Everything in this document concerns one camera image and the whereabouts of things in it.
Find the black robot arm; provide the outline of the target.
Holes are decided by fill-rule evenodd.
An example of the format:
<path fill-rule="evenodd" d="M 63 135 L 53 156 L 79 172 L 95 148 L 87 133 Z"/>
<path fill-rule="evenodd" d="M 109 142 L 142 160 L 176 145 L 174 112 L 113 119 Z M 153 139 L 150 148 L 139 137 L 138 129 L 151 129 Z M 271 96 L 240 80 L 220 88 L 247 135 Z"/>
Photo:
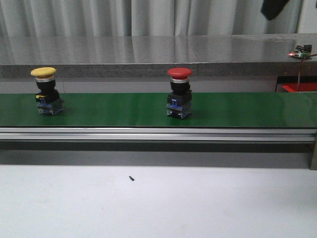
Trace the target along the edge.
<path fill-rule="evenodd" d="M 268 20 L 275 19 L 284 9 L 289 0 L 263 0 L 261 13 Z"/>

